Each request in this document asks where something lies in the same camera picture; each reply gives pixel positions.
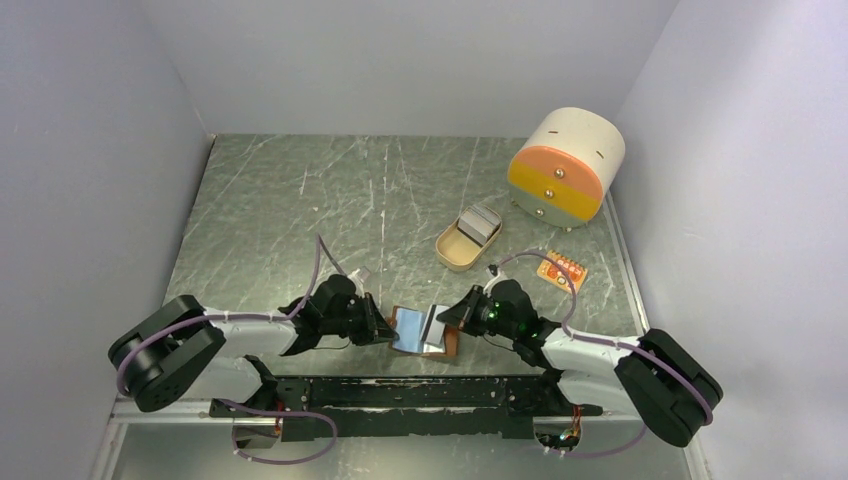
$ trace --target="black cable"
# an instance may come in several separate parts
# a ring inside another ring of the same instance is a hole
[[[483,335],[481,338],[482,338],[483,340],[485,340],[485,341],[486,341],[486,343],[488,343],[489,345],[493,345],[493,346],[498,347],[498,348],[503,348],[503,349],[504,349],[504,350],[506,350],[507,352],[515,353],[515,350],[513,350],[513,349],[511,349],[511,348],[507,348],[507,347],[504,347],[503,345],[498,345],[497,343],[494,343],[494,342],[489,341],[489,339],[488,339],[488,338],[486,338],[486,336],[485,336],[485,335]]]
[[[315,347],[312,350],[344,350],[345,348],[350,346],[350,339],[347,340],[347,343],[343,347]]]

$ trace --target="white wall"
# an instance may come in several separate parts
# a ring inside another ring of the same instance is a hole
[[[87,478],[208,140],[128,0],[0,2],[0,477]]]
[[[652,324],[725,389],[714,477],[848,478],[848,5],[683,0],[617,124]]]
[[[526,136],[614,115],[677,0],[144,0],[216,133]]]

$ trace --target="toy dresser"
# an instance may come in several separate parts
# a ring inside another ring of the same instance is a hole
[[[510,162],[510,195],[539,220],[576,227],[601,208],[623,159],[624,139],[612,123],[580,108],[560,108]]]

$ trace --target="green marble tabletop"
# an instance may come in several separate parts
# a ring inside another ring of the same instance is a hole
[[[342,266],[374,272],[373,294],[384,315],[394,305],[451,305],[486,265],[528,248],[555,249],[589,269],[572,325],[608,335],[634,335],[644,324],[638,290],[607,198],[602,210],[571,232],[513,206],[506,170],[520,138],[220,135],[185,230],[168,298],[190,293],[203,305],[268,311],[303,294],[319,232]],[[435,241],[464,207],[483,203],[503,218],[503,231],[469,271],[438,262]],[[560,319],[569,296],[535,274],[536,259],[506,266],[539,313]],[[321,279],[332,273],[322,262]],[[325,338],[321,346],[346,341]],[[514,353],[461,336],[459,355],[401,355],[385,344],[264,357],[276,374],[514,374],[531,368]]]

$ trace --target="orange calculator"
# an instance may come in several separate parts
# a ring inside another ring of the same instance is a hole
[[[579,292],[580,286],[583,285],[583,282],[586,280],[586,275],[589,273],[586,267],[553,250],[548,252],[548,258],[565,267],[565,270],[568,271],[568,276],[571,277],[571,281],[574,282],[575,293]],[[571,292],[571,289],[568,288],[568,281],[556,266],[551,265],[551,262],[542,260],[542,263],[536,270],[536,274],[566,292]]]

